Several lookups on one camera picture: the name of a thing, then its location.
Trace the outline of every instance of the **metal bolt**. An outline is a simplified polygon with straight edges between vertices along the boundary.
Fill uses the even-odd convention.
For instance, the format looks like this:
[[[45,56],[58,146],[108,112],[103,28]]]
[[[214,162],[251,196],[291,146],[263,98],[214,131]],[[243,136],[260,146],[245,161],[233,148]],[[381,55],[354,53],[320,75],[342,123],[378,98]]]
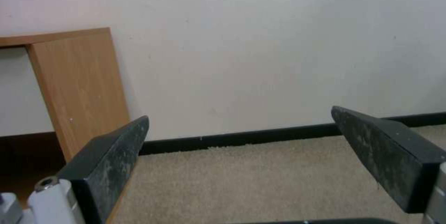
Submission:
[[[40,192],[57,184],[59,184],[59,178],[57,178],[56,176],[45,177],[35,185],[34,190],[36,192]]]

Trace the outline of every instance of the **white wall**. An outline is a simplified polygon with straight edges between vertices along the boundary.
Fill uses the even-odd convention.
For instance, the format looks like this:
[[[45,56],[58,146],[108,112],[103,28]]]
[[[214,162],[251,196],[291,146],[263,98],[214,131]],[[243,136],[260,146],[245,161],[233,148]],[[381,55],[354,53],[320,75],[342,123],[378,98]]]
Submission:
[[[151,138],[446,110],[444,0],[0,0],[0,33],[110,26]]]
[[[24,47],[0,49],[0,137],[54,132]]]

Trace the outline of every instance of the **black baseboard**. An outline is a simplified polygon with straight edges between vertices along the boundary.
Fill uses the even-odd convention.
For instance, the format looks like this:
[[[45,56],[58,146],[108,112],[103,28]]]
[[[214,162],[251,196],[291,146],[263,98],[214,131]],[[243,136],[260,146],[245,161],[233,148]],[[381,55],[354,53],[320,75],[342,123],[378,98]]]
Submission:
[[[446,112],[389,117],[408,127],[446,124]],[[341,135],[335,123],[144,142],[140,155]]]

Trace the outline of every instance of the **wooden panel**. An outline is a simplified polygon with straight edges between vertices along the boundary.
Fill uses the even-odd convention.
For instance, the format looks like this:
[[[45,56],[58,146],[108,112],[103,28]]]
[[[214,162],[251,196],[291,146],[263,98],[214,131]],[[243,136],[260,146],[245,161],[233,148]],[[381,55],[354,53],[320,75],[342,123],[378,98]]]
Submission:
[[[108,31],[27,49],[67,161],[92,137],[129,122]]]
[[[110,28],[97,28],[88,30],[78,30],[72,32],[54,32],[54,33],[23,35],[23,36],[13,36],[13,37],[0,37],[0,47],[22,46],[22,45],[58,40],[69,37],[80,37],[85,35],[102,34],[107,32],[110,32]]]

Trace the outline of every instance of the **beige carpet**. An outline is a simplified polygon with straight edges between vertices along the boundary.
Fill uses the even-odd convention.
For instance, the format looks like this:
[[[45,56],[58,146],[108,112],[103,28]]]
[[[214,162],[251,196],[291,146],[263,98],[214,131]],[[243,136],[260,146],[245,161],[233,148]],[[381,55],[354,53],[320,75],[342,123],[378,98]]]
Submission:
[[[415,130],[446,149],[446,125]],[[422,217],[403,213],[341,136],[141,156],[133,173],[114,224]]]

